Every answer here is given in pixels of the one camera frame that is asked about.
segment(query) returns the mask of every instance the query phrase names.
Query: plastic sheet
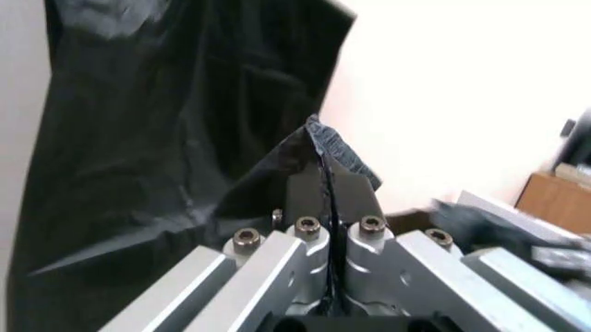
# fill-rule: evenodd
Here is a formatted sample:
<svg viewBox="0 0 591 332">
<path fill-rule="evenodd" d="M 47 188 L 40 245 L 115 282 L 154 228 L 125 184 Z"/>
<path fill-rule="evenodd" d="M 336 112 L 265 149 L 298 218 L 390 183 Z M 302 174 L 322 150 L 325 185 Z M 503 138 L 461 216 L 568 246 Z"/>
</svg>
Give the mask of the plastic sheet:
<svg viewBox="0 0 591 332">
<path fill-rule="evenodd" d="M 353 21 L 330 2 L 47 4 L 53 76 L 11 331 L 99 329 L 195 246 L 269 229 L 287 176 L 318 147 L 347 155 L 311 135 L 316 117 L 305 124 Z"/>
</svg>

